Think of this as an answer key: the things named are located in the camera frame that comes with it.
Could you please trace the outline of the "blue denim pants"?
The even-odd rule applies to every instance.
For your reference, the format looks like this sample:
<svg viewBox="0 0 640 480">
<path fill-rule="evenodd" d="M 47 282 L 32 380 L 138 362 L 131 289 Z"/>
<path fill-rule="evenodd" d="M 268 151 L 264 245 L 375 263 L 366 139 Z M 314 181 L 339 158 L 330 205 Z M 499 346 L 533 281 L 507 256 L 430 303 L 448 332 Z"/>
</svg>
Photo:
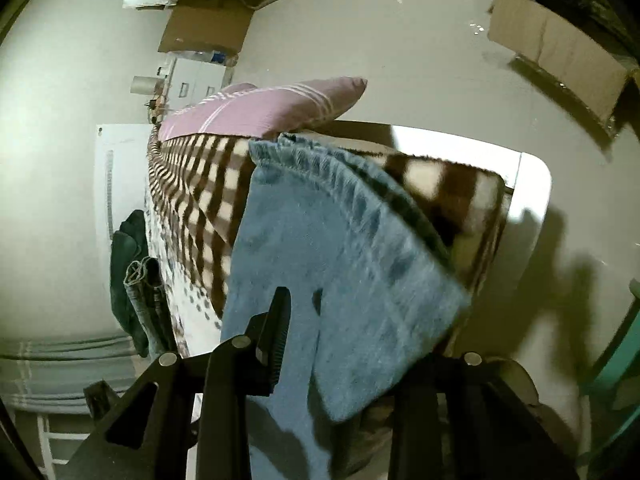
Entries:
<svg viewBox="0 0 640 480">
<path fill-rule="evenodd" d="M 247 403 L 257 479 L 334 479 L 369 408 L 471 298 L 408 193 L 370 159 L 299 136 L 248 146 L 254 171 L 232 248 L 222 333 L 291 294 L 281 375 Z"/>
</svg>

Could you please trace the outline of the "floral bedspread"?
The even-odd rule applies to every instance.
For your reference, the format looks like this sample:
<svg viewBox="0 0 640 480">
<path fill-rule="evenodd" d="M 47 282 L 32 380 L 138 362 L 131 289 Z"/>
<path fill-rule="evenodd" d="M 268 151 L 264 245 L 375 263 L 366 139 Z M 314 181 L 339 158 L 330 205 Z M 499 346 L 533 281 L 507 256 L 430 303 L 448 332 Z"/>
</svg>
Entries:
<svg viewBox="0 0 640 480">
<path fill-rule="evenodd" d="M 144 196 L 146 239 L 150 256 L 160 266 L 160 280 L 167 298 L 170 325 L 183 358 L 213 351 L 221 342 L 221 319 L 206 290 L 196 284 L 169 244 L 165 222 L 155 212 L 149 192 Z"/>
</svg>

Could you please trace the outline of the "folded dark jeans stack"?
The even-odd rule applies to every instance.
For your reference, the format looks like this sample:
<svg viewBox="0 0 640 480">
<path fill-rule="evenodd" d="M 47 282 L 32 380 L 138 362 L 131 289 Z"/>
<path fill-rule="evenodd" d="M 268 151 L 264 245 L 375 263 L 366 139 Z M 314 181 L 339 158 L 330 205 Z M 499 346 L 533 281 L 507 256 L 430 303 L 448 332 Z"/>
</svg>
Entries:
<svg viewBox="0 0 640 480">
<path fill-rule="evenodd" d="M 154 361 L 166 352 L 176 352 L 177 344 L 158 261 L 146 256 L 130 263 L 124 287 L 145 333 L 150 359 Z"/>
</svg>

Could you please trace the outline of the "green striped folded cloth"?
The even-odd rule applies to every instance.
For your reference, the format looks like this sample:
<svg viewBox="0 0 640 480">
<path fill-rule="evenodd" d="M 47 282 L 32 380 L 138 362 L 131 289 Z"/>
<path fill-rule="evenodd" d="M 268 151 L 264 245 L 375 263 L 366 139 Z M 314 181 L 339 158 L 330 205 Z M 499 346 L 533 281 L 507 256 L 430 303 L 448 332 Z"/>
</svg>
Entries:
<svg viewBox="0 0 640 480">
<path fill-rule="evenodd" d="M 17 411 L 87 414 L 84 390 L 104 380 L 125 392 L 150 361 L 127 335 L 85 340 L 4 340 L 1 400 Z"/>
</svg>

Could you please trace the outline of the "dark green garment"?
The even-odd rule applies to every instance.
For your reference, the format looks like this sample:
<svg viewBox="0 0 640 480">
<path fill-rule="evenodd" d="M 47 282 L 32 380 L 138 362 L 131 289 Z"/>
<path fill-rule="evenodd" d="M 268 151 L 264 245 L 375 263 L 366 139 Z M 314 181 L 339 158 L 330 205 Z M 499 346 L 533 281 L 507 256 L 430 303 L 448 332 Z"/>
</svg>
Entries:
<svg viewBox="0 0 640 480">
<path fill-rule="evenodd" d="M 111 309 L 122 330 L 131 337 L 139 356 L 149 354 L 148 337 L 140 324 L 125 285 L 130 264 L 149 255 L 144 213 L 134 210 L 114 232 L 111 242 Z"/>
</svg>

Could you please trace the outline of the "brown checkered blanket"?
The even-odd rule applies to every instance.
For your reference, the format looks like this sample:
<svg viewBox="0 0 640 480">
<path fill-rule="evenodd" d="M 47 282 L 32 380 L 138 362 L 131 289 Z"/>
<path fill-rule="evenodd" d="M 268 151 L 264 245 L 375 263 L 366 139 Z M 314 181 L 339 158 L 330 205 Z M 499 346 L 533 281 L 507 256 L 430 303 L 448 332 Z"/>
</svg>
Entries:
<svg viewBox="0 0 640 480">
<path fill-rule="evenodd" d="M 439 157 L 402 154 L 371 141 L 308 138 L 370 158 L 416 202 L 447 247 L 460 281 L 478 292 L 506 222 L 510 193 L 498 174 Z M 189 304 L 224 312 L 231 249 L 238 235 L 254 164 L 240 136 L 198 133 L 148 149 L 150 215 L 160 224 L 166 263 L 186 274 Z"/>
</svg>

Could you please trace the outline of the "pink striped pillow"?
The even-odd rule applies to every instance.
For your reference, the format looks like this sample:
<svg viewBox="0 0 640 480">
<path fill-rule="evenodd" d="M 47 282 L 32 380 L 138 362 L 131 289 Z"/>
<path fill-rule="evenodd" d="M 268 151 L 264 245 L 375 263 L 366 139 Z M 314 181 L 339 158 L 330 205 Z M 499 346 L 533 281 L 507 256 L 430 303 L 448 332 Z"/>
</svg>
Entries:
<svg viewBox="0 0 640 480">
<path fill-rule="evenodd" d="M 234 84 L 168 115 L 157 131 L 165 142 L 194 133 L 269 138 L 333 122 L 350 110 L 368 86 L 361 77 L 315 79 L 258 88 Z"/>
</svg>

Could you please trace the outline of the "white drawer cabinet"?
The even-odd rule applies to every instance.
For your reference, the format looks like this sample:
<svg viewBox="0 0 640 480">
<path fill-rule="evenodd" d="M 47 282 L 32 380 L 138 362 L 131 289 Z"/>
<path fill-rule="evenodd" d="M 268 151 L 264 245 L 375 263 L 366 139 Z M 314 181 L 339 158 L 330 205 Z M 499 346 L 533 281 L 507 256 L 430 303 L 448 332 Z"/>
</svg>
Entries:
<svg viewBox="0 0 640 480">
<path fill-rule="evenodd" d="M 217 63 L 171 56 L 165 76 L 165 104 L 168 112 L 198 104 L 231 82 L 234 68 Z"/>
</svg>

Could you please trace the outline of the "cardboard box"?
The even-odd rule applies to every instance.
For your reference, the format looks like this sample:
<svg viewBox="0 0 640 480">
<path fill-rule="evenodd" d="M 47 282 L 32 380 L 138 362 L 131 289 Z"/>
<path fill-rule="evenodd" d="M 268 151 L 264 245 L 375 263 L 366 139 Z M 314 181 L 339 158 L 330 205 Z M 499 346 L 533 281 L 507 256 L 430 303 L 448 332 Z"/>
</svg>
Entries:
<svg viewBox="0 0 640 480">
<path fill-rule="evenodd" d="M 494 0 L 488 38 L 571 96 L 608 136 L 617 136 L 620 99 L 639 83 L 639 63 L 613 40 L 593 38 L 535 0 Z"/>
</svg>

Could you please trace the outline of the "flattened cardboard sheet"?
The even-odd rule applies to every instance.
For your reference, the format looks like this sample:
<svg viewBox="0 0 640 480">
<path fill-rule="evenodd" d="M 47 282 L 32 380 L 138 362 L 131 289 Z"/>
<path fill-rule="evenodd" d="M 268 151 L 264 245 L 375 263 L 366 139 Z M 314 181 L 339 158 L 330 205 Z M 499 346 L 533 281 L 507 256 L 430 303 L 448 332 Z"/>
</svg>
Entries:
<svg viewBox="0 0 640 480">
<path fill-rule="evenodd" d="M 178 0 L 157 51 L 239 54 L 253 15 L 240 0 Z"/>
</svg>

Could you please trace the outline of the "white bed frame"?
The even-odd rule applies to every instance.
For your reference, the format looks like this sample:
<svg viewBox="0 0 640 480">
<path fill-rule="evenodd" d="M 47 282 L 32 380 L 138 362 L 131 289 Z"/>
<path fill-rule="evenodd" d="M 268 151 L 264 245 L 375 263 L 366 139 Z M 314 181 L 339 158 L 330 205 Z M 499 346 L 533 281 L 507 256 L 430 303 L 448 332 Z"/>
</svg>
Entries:
<svg viewBox="0 0 640 480">
<path fill-rule="evenodd" d="M 338 120 L 302 133 L 340 148 L 380 148 L 445 159 L 502 177 L 511 201 L 480 300 L 501 304 L 512 299 L 535 251 L 549 206 L 552 177 L 540 158 L 455 134 L 375 122 Z"/>
</svg>

